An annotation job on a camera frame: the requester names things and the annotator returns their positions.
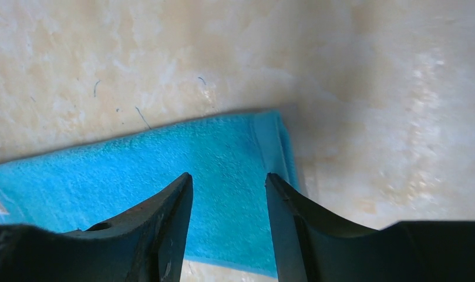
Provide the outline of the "light blue towel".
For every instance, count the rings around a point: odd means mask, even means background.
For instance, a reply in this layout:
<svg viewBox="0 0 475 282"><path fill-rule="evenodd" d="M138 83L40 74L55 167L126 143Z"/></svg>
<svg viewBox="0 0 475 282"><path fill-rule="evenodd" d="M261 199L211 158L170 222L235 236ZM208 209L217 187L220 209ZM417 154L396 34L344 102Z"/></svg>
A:
<svg viewBox="0 0 475 282"><path fill-rule="evenodd" d="M0 223L85 229L193 178L185 258L277 276L265 179L298 187L277 111L221 115L0 164Z"/></svg>

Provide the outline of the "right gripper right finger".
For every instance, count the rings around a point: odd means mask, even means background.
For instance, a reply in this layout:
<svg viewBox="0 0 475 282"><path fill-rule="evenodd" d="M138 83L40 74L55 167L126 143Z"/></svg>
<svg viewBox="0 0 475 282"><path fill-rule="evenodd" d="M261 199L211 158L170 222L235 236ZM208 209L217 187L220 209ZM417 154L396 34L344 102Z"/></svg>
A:
<svg viewBox="0 0 475 282"><path fill-rule="evenodd" d="M354 223L279 175L265 183L279 281L475 281L475 221Z"/></svg>

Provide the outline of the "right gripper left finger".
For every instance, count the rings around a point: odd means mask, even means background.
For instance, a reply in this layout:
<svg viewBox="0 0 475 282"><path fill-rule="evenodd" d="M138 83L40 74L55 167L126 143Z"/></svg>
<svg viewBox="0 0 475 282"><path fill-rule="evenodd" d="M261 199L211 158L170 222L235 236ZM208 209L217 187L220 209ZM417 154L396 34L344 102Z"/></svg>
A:
<svg viewBox="0 0 475 282"><path fill-rule="evenodd" d="M87 230L0 225L0 281L179 281L193 205L183 173Z"/></svg>

